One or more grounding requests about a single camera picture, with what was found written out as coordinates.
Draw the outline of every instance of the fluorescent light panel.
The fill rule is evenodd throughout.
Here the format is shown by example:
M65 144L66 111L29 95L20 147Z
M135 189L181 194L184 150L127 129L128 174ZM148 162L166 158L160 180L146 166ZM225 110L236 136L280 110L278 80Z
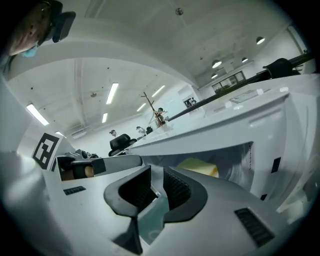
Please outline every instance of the fluorescent light panel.
M64 136L60 131L56 131L55 134L59 134L59 135L61 135L61 136L66 138L66 136Z
M108 115L108 113L103 114L102 123L105 123L107 121L107 115Z
M48 125L48 121L39 113L39 111L35 108L35 106L31 103L26 106L26 109L30 111L30 113L38 119L38 121L44 126Z
M142 106L138 108L137 112L140 111L145 105L146 103L143 103Z
M112 99L114 98L116 90L118 88L118 85L119 85L118 83L113 83L112 84L111 90L110 90L109 95L108 95L108 99L106 100L105 104L111 104Z
M158 92L160 92L163 88L165 87L165 85L162 85L159 90L157 90L151 97L154 97L157 95Z

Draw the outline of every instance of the face mask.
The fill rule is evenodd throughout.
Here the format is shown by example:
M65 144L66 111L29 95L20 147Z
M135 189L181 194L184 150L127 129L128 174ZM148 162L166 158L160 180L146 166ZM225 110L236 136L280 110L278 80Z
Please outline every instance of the face mask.
M35 45L35 46L32 47L31 49L22 52L21 55L22 55L23 57L27 57L27 58L33 57L33 56L36 55L37 49L38 49L38 45Z

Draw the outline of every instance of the ceiling beam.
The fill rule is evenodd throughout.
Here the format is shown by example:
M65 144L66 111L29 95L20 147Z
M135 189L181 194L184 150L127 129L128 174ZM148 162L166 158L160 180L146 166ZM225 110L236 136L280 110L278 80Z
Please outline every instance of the ceiling beam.
M77 18L68 37L59 43L45 42L33 58L18 56L8 80L27 70L73 58L108 58L148 66L196 86L195 78L175 54L136 30L92 18Z
M84 103L82 98L82 70L83 61L82 58L72 59L68 64L69 77L67 80L67 87L71 91L71 101L74 113L79 119L79 123L82 127L86 127L86 117L84 112Z

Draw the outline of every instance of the chair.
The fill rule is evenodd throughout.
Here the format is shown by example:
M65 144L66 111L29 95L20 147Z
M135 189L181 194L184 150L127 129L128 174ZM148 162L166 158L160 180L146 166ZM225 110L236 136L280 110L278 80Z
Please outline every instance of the chair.
M300 75L298 71L293 70L294 67L295 66L285 58L279 58L273 63L263 66L264 69L269 71L272 79Z
M131 139L129 135L122 134L119 137L116 137L112 140L110 140L110 147L111 151L109 152L109 157L113 157L114 155L120 153L125 148L131 146L133 143L135 143L137 140L135 138Z

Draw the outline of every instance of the yellow object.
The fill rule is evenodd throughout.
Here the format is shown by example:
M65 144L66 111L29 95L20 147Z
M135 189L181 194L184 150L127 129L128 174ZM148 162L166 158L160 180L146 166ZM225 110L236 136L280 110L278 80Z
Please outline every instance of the yellow object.
M204 162L200 159L187 158L186 160L182 161L177 167L219 178L217 166L213 163Z

